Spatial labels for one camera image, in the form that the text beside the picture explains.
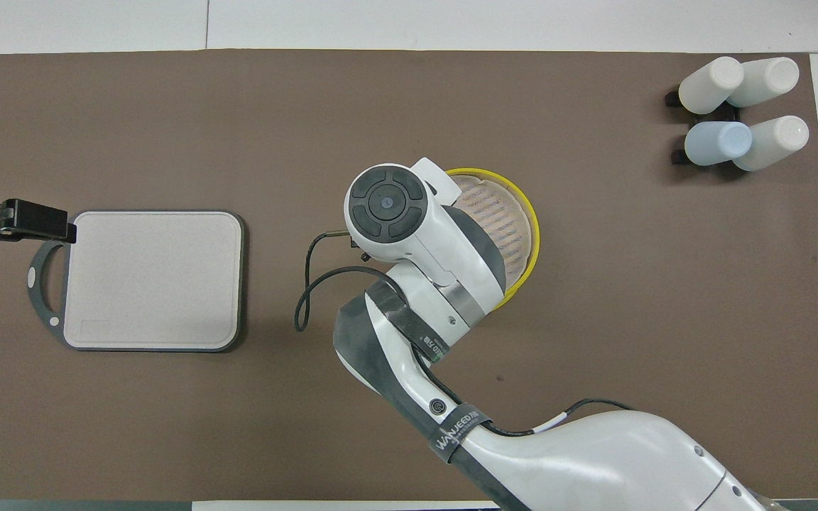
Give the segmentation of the yellow rimmed steamer lid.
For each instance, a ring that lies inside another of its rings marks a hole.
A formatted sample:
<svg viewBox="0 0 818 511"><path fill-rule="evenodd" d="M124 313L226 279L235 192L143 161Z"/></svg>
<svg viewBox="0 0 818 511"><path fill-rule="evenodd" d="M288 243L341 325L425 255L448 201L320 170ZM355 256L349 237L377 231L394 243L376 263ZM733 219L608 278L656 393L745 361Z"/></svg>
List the yellow rimmed steamer lid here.
<svg viewBox="0 0 818 511"><path fill-rule="evenodd" d="M504 262L506 287L525 272L532 251L528 216L516 197L503 185L473 175L452 175L461 190L454 206L473 218L496 244Z"/></svg>

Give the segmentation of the yellow bamboo steamer basket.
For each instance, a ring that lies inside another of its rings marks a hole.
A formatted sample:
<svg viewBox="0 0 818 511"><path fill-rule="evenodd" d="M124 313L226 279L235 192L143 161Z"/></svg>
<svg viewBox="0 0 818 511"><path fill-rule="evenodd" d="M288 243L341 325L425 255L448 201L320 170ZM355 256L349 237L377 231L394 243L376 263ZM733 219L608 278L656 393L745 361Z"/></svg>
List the yellow bamboo steamer basket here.
<svg viewBox="0 0 818 511"><path fill-rule="evenodd" d="M532 202L529 200L528 197L526 197L525 193L523 193L522 189L518 185L514 184L507 177L503 177L503 175L497 174L497 172L492 172L490 170L484 170L475 167L459 167L446 171L446 175L448 175L448 177L450 178L452 175L473 175L474 177L479 177L481 179L486 179L499 183L503 185L503 187L506 187L509 191L511 191L514 197L516 197L516 200L519 201L520 205L523 208L523 211L525 211L526 213L526 216L528 216L533 240L531 255L529 257L525 272L523 272L523 275L520 277L519 281L516 282L515 285L512 285L512 287L506 287L506 291L504 291L503 300L496 305L497 308L500 308L504 304L506 304L510 299L513 298L516 292L519 291L523 284L525 284L527 278L529 278L529 276L532 275L533 268L535 268L537 258L540 255L541 227L539 226L537 214L535 213L535 207L533 207Z"/></svg>

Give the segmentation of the grey cutting board dark rim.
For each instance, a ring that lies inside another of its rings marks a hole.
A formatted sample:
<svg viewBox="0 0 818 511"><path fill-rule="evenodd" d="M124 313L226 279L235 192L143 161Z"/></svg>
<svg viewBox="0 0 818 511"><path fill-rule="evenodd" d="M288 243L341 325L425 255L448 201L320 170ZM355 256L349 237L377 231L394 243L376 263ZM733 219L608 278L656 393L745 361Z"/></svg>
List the grey cutting board dark rim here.
<svg viewBox="0 0 818 511"><path fill-rule="evenodd" d="M27 293L79 351L221 352L241 330L246 224L224 211L87 211L43 243Z"/></svg>

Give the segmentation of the brown table mat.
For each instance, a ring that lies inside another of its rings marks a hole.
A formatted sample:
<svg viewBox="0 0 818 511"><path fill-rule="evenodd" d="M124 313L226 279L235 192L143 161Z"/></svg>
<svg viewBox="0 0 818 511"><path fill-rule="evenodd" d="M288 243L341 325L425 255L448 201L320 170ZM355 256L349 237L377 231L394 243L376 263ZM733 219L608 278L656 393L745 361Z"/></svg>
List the brown table mat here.
<svg viewBox="0 0 818 511"><path fill-rule="evenodd" d="M663 97L711 55L201 50L0 55L0 201L69 214L227 210L246 318L223 353L82 352L0 245L0 499L479 500L341 365L334 276L293 330L304 256L358 172L429 158L508 177L542 229L531 278L435 366L498 427L585 397L662 415L772 498L818 498L818 114L759 172L671 165Z"/></svg>

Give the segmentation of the black cup holder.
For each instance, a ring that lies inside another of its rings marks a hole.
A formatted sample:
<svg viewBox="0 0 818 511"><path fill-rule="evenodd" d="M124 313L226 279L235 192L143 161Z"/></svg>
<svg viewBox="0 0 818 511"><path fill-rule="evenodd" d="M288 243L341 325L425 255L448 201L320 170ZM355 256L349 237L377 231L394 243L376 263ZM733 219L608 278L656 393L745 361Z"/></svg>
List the black cup holder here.
<svg viewBox="0 0 818 511"><path fill-rule="evenodd" d="M671 152L670 162L681 168L683 172L698 172L698 174L740 175L744 173L733 160L724 160L710 165L699 165L692 161L685 149L676 149Z"/></svg>
<svg viewBox="0 0 818 511"><path fill-rule="evenodd" d="M733 104L727 101L722 101L713 111L707 114L696 114L687 109L684 104L682 104L677 90L669 91L663 101L666 107L673 108L675 111L684 112L686 116L690 117L690 122L694 125L704 121L731 122L741 120L741 108L733 106Z"/></svg>

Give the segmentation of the light blue plastic cup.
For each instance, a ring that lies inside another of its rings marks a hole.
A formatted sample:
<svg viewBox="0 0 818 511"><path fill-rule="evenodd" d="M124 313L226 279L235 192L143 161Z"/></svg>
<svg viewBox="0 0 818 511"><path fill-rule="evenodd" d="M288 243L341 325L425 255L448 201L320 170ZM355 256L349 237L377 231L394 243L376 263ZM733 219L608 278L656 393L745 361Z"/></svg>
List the light blue plastic cup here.
<svg viewBox="0 0 818 511"><path fill-rule="evenodd" d="M685 136L686 158L698 166L717 165L749 152L753 133L739 121L702 121Z"/></svg>

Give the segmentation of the white plastic cup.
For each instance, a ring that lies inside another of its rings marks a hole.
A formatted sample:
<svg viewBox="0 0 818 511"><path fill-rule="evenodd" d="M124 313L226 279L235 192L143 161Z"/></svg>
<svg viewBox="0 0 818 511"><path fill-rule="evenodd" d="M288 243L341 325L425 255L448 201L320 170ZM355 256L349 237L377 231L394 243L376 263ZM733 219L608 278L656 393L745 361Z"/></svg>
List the white plastic cup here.
<svg viewBox="0 0 818 511"><path fill-rule="evenodd" d="M742 62L743 81L727 97L727 103L737 108L762 104L792 90L800 78L798 64L791 58L772 58Z"/></svg>
<svg viewBox="0 0 818 511"><path fill-rule="evenodd" d="M746 172L763 170L806 146L809 127L798 116L780 116L750 126L752 143L746 154L731 160Z"/></svg>
<svg viewBox="0 0 818 511"><path fill-rule="evenodd" d="M743 65L731 56L719 56L691 72L677 90L680 104L694 114L710 114L743 84Z"/></svg>

